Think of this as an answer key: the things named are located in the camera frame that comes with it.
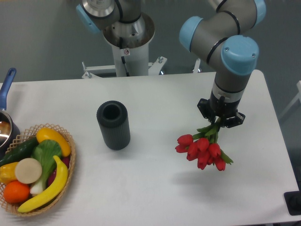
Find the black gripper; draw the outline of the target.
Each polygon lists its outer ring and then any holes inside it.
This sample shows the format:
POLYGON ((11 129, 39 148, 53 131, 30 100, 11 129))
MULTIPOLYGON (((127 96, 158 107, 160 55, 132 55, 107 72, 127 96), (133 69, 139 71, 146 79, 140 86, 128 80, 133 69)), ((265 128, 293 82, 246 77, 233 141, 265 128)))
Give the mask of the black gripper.
POLYGON ((197 104, 203 118, 210 123, 215 123, 215 117, 226 118, 222 127, 233 128, 243 124, 245 115, 238 112, 237 108, 240 99, 235 102, 230 102, 225 96, 217 98, 213 92, 209 100, 201 98, 197 104))

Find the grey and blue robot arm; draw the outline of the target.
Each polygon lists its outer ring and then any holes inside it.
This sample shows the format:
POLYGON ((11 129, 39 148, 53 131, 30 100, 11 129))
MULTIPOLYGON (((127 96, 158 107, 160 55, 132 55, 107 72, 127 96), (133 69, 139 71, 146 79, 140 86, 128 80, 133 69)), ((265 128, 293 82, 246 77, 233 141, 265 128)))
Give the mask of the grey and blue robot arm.
MULTIPOLYGON (((198 109, 210 122, 219 117, 220 126, 231 128, 245 119, 238 105, 259 56, 257 43, 243 33, 263 20, 266 5, 262 0, 214 0, 212 5, 215 16, 189 18, 179 41, 216 72, 211 96, 201 99, 198 109)), ((155 28, 139 0, 83 0, 76 11, 90 32, 102 32, 111 45, 118 77, 149 75, 148 45, 155 28)))

